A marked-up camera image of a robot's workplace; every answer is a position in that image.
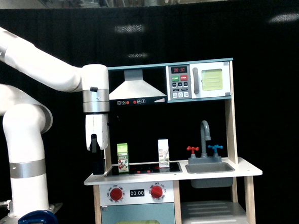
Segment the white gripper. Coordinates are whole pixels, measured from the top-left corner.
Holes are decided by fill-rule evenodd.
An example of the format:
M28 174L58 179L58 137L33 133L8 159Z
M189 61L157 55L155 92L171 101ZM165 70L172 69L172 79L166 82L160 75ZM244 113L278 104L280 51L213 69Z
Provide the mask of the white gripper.
M87 150L91 152L92 173L105 173L104 150L108 146L108 117L107 114L85 116L85 135Z

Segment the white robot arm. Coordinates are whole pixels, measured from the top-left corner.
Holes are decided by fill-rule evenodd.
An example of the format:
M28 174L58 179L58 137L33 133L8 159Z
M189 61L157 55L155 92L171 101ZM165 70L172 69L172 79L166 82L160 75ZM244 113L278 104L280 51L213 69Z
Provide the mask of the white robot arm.
M63 92L82 92L87 149L99 154L108 145L108 69L74 67L0 27L0 61L40 83ZM7 142L12 187L11 216L48 210L42 134L53 123L49 109L22 90L0 84L0 116Z

